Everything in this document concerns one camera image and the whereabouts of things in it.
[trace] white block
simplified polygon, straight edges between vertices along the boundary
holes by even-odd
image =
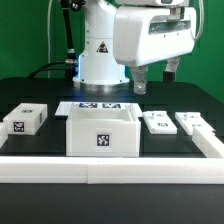
[[[67,156],[138,157],[140,122],[134,109],[72,106],[66,121]]]
[[[3,121],[8,134],[34,135],[46,118],[46,104],[21,103]]]
[[[177,128],[166,111],[143,112],[145,123],[152,134],[176,134]]]
[[[207,158],[224,158],[224,144],[203,126],[194,127],[192,141]]]
[[[7,126],[4,123],[0,123],[0,148],[8,139]]]
[[[114,103],[102,103],[102,102],[63,102],[61,101],[60,104],[58,105],[58,108],[55,112],[55,116],[68,116],[69,115],[69,112],[70,112],[70,109],[71,109],[71,106],[72,104],[74,104],[75,106],[77,107],[83,107],[84,105],[86,107],[90,107],[91,108],[91,105],[92,105],[92,108],[116,108],[116,109],[125,109],[126,106],[131,106],[134,108],[134,111],[137,115],[137,117],[143,117],[143,114],[142,114],[142,110],[140,109],[139,105],[137,103],[118,103],[118,102],[114,102]]]
[[[175,118],[188,135],[193,135],[193,128],[196,126],[203,126],[203,128],[208,131],[214,131],[214,129],[201,117],[199,112],[178,112],[175,113]]]

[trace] white foam block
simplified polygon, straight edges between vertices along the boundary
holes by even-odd
[[[102,102],[60,102],[55,116],[68,116],[71,106],[75,105],[81,108],[108,108],[108,109],[125,109],[126,106],[132,105],[137,117],[142,117],[142,110],[137,103],[102,103]]]
[[[34,135],[47,118],[46,104],[21,103],[3,122],[8,134]]]
[[[175,118],[187,132],[188,135],[193,135],[193,128],[197,126],[203,126],[208,131],[214,131],[214,129],[201,117],[199,112],[177,112]]]
[[[8,139],[7,126],[4,123],[0,123],[0,148]]]
[[[176,134],[177,128],[166,111],[143,112],[145,123],[152,134]]]
[[[192,141],[207,158],[224,158],[224,144],[203,126],[194,127]]]

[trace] metal bracket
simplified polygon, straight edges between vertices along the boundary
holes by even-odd
[[[184,18],[184,7],[174,7],[170,9],[167,21],[179,21]]]
[[[167,59],[166,70],[163,72],[163,81],[166,83],[174,82],[176,78],[177,68],[180,63],[180,57]]]
[[[147,89],[146,73],[148,66],[131,67],[131,74],[134,80],[134,92],[143,95]]]

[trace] warning label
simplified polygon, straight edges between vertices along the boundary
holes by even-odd
[[[99,46],[99,48],[97,49],[96,51],[97,53],[109,53],[108,52],[108,49],[107,49],[107,46],[104,42],[102,42]]]

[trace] open white box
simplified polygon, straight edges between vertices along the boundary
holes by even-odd
[[[66,155],[139,157],[140,129],[132,105],[125,109],[73,105],[66,121]]]

